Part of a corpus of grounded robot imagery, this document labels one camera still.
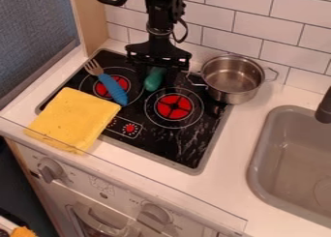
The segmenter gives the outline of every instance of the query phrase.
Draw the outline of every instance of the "tile wall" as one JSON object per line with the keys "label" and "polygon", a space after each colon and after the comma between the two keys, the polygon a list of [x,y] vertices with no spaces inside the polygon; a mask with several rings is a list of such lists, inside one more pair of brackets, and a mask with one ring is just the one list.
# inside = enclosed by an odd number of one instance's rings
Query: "tile wall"
{"label": "tile wall", "polygon": [[[233,52],[280,72],[279,82],[324,93],[331,86],[331,0],[186,0],[193,61]],[[148,39],[144,0],[105,6],[109,36]],[[176,27],[178,36],[183,28]]]}

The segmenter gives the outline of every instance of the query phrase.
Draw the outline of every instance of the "green object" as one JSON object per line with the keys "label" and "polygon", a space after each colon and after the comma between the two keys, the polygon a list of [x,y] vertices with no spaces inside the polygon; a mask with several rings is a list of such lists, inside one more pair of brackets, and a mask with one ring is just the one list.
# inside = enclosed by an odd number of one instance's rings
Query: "green object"
{"label": "green object", "polygon": [[165,73],[166,68],[153,67],[143,83],[145,89],[148,92],[154,92],[158,90],[162,81],[164,80]]}

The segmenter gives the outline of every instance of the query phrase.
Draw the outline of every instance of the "pot handle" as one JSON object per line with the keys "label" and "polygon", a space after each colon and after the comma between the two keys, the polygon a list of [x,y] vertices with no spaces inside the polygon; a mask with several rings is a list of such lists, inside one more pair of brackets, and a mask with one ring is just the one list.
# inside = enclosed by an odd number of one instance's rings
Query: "pot handle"
{"label": "pot handle", "polygon": [[266,79],[264,79],[265,82],[272,82],[272,81],[275,81],[275,80],[278,79],[278,77],[279,77],[279,75],[280,75],[279,72],[275,71],[274,69],[271,69],[270,67],[265,68],[264,70],[265,70],[265,71],[266,71],[266,70],[269,70],[269,71],[271,71],[271,72],[273,72],[273,73],[275,74],[275,77],[273,77],[273,78],[266,78]]}
{"label": "pot handle", "polygon": [[189,80],[189,82],[191,83],[191,85],[193,85],[193,86],[204,86],[204,87],[207,87],[206,84],[196,84],[196,83],[192,82],[191,79],[190,79],[190,75],[191,75],[191,72],[187,72],[186,73],[186,78]]}

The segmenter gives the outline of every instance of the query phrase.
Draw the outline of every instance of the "blue fork handle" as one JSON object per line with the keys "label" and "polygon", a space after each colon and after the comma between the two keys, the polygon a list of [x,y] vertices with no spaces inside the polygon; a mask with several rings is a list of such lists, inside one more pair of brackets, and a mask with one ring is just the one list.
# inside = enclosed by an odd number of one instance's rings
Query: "blue fork handle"
{"label": "blue fork handle", "polygon": [[118,104],[121,104],[122,106],[128,104],[128,95],[116,80],[108,74],[100,74],[98,75],[98,79]]}

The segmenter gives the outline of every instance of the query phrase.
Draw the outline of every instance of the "fork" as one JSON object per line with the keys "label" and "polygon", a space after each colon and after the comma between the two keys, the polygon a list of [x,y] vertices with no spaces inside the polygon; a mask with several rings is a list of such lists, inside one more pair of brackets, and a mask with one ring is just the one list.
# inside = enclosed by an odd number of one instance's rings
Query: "fork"
{"label": "fork", "polygon": [[112,98],[122,106],[128,104],[128,95],[123,88],[109,74],[105,74],[104,69],[93,59],[86,63],[85,70],[91,75],[98,77],[99,81],[105,86]]}

